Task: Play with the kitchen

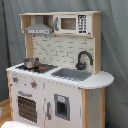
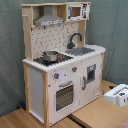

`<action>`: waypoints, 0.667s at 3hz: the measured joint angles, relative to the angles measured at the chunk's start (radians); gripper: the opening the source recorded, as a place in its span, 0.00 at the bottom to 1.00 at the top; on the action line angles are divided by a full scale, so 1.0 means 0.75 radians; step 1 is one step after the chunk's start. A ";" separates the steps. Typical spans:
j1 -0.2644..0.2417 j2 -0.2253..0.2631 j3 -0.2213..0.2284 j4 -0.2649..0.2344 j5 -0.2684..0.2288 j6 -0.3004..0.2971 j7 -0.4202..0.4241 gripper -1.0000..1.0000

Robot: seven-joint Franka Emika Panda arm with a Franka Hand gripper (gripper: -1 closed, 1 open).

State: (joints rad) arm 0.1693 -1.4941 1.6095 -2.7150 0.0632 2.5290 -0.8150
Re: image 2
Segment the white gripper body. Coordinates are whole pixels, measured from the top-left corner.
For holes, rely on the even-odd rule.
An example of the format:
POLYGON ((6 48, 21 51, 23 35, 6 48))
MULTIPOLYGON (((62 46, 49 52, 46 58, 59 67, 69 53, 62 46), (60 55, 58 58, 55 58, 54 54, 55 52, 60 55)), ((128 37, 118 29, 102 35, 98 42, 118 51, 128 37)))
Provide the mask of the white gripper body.
POLYGON ((122 107, 128 105, 128 85, 120 84, 104 94, 104 100, 122 107))

